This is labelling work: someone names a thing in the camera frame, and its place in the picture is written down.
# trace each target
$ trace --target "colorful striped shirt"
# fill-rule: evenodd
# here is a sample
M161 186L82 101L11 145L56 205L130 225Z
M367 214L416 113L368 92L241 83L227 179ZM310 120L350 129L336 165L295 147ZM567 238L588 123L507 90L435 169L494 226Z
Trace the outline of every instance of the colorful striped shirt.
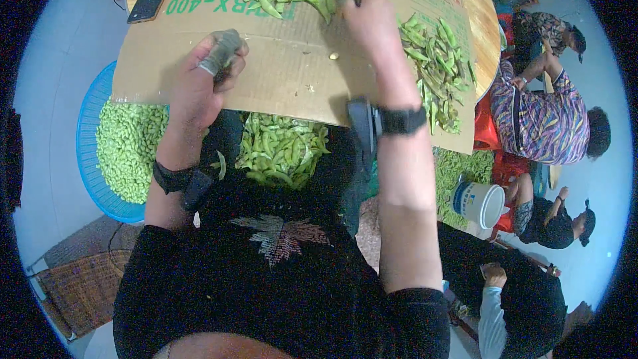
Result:
M554 93L523 90L518 108L514 108L514 87L509 82L514 70L509 61L501 61L499 73L490 90L494 124L506 152L548 165L573 164L587 153L589 120L581 95L563 70L553 82ZM514 111L519 112L516 127Z

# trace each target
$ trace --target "hair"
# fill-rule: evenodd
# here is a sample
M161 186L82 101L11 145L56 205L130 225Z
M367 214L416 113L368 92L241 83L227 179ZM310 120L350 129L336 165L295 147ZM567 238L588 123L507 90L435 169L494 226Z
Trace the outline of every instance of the hair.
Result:
M589 120L589 142L587 143L587 156L596 159L602 156L611 144L611 130L607 113L600 107L594 107L587 111Z
M581 234L578 239L581 241L583 247L589 244L589 236L594 232L594 227L596 226L596 214L594 211L589 209L589 199L585 200L585 213L587 215L587 219L585 220L585 231Z
M572 25L570 28L570 32L574 34L574 43L576 45L576 52L578 53L578 61L583 62L583 53L587 48L587 42L585 41L585 36L580 29L576 28L575 25Z

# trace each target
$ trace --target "wooden table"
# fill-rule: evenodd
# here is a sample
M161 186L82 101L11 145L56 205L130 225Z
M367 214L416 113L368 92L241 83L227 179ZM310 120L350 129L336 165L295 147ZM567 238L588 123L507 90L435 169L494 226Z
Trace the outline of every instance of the wooden table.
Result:
M126 0L130 12L137 0ZM501 41L498 19L492 0L463 0L470 17L470 27L474 36L477 62L474 71L477 76L477 100L492 85L501 55Z

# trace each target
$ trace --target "red plastic stool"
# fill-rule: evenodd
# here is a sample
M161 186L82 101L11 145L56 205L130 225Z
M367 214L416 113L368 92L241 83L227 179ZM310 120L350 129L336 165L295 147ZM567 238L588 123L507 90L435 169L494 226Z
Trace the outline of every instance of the red plastic stool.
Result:
M500 186L509 186L512 177L519 177L523 173L530 171L529 160L527 158L515 156L499 150L494 155L494 165L492 167L492 180ZM494 226L495 230L506 233L514 232L514 209L501 215Z
M492 111L489 108L489 92L485 94L476 105L474 117L474 149L475 150L500 150L501 142L498 140L496 126L492 119Z

